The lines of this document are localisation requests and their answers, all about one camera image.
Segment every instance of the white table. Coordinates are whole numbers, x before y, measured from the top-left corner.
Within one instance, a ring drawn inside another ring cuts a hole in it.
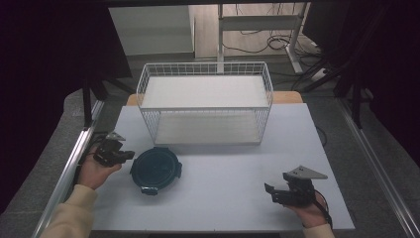
[[[138,107],[123,107],[115,130],[127,139],[122,150],[135,151],[135,158],[154,146]],[[334,228],[355,228],[304,103],[273,104],[259,146],[169,148],[182,163],[181,178],[157,196],[141,194],[128,161],[97,190],[94,230],[299,230],[297,216],[273,203],[263,184],[288,189],[282,173],[300,165],[328,176],[313,183],[328,200]]]

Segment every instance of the metal frame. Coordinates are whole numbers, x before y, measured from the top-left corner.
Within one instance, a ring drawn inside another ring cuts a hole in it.
[[[303,73],[299,60],[294,51],[300,27],[302,26],[307,3],[303,4],[298,15],[281,16],[223,16],[223,4],[218,6],[219,38],[217,48],[217,62],[224,61],[223,32],[225,31],[264,31],[264,30],[292,30],[290,43],[286,46],[294,72]]]
[[[53,211],[56,208],[56,206],[66,199],[68,192],[71,189],[71,184],[74,178],[78,161],[80,160],[83,151],[86,149],[88,142],[93,134],[93,131],[95,130],[97,119],[103,108],[103,104],[103,101],[96,101],[95,105],[93,106],[92,124],[89,128],[83,130],[80,133],[77,142],[73,148],[73,151],[71,152],[70,157],[68,158],[67,164],[65,165],[64,170],[62,171],[62,174],[59,177],[58,183],[56,184],[55,189],[52,192],[52,196],[50,197],[49,203],[47,204],[46,209],[44,210],[43,215],[41,216],[40,221],[38,222],[38,225],[34,233],[32,234],[33,238],[41,236],[44,229],[50,224],[50,220],[52,218]]]
[[[370,165],[373,174],[375,175],[377,182],[383,190],[390,206],[392,207],[396,217],[398,218],[402,228],[405,231],[405,234],[409,238],[420,237],[420,230],[417,226],[416,221],[414,220],[411,211],[408,206],[405,204],[404,199],[399,194],[395,185],[392,183],[390,177],[388,176],[386,170],[383,168],[379,158],[377,157],[374,149],[371,147],[368,138],[365,136],[364,130],[359,129],[358,125],[353,121],[351,116],[351,110],[346,103],[346,99],[337,99],[340,109],[353,133],[356,141],[361,147],[367,163]]]

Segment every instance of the black lid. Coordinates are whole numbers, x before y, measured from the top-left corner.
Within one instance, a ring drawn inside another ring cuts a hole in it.
[[[176,155],[168,148],[154,147],[134,160],[130,174],[142,193],[156,195],[175,177],[181,177],[181,167]]]

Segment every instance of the black curtain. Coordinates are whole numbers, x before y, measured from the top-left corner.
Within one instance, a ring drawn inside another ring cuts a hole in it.
[[[1,211],[49,141],[64,98],[84,80],[131,77],[108,8],[12,4],[0,6]]]
[[[370,109],[420,167],[420,4],[392,1],[364,52]]]

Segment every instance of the gray floor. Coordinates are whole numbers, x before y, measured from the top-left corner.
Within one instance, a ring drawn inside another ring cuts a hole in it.
[[[136,87],[137,79],[145,62],[191,60],[198,59],[129,58],[133,78],[121,80]],[[293,73],[287,57],[254,57],[247,58],[247,60],[264,60],[272,71]],[[295,80],[294,76],[272,75],[275,90],[290,90],[290,86]],[[309,82],[309,80],[302,82],[301,86]],[[335,82],[331,81],[312,92],[302,94],[302,97],[309,106],[315,125],[320,127],[327,136],[327,144],[324,149],[356,226],[356,230],[353,231],[335,231],[336,237],[406,237],[339,109],[338,100],[332,93],[334,85]],[[121,89],[108,83],[106,86],[110,96],[106,101],[105,110],[112,111],[112,113],[108,114],[111,116],[100,121],[98,131],[113,129],[121,106],[128,98],[128,94]],[[14,200],[0,217],[0,237],[30,237],[34,232],[82,129],[81,103],[80,91],[76,91],[66,98],[64,113],[52,139]],[[369,111],[367,103],[362,106],[361,118],[364,132],[385,170],[400,191],[415,219],[420,220],[419,168],[377,121]],[[326,140],[322,134],[320,134],[320,139],[323,142]],[[281,237],[303,237],[300,231],[280,235]],[[139,237],[139,234],[93,232],[91,237]]]

